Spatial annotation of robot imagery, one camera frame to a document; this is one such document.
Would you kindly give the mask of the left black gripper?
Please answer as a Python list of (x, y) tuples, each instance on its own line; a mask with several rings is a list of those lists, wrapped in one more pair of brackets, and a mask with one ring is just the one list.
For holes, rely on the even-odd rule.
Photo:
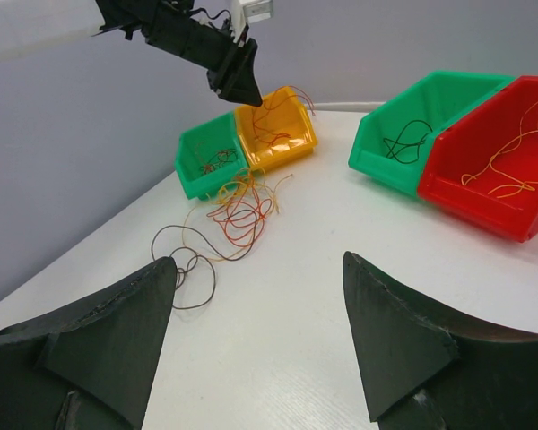
[(260, 107), (254, 65), (258, 44), (246, 37), (235, 43), (231, 19), (218, 29), (194, 19), (181, 2), (162, 1), (153, 22), (143, 26), (145, 42), (205, 69), (210, 88), (220, 99)]

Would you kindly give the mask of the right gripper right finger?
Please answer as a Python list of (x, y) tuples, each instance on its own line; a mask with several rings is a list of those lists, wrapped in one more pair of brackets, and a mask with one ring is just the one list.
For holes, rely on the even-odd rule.
[(538, 333), (455, 310), (353, 252), (343, 293), (379, 428), (538, 429)]

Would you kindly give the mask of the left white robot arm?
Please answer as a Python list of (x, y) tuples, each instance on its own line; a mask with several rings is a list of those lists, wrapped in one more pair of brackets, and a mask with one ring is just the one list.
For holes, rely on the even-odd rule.
[(254, 76), (255, 22), (273, 16), (270, 1), (233, 1), (228, 18), (214, 18), (192, 1), (0, 1), (0, 62), (44, 47), (113, 30), (140, 31), (148, 45), (206, 69), (220, 99), (258, 107)]

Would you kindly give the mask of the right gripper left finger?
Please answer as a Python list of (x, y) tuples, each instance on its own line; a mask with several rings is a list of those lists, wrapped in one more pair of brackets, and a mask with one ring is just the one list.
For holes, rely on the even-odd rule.
[(0, 330), (0, 429), (139, 429), (178, 268), (162, 257)]

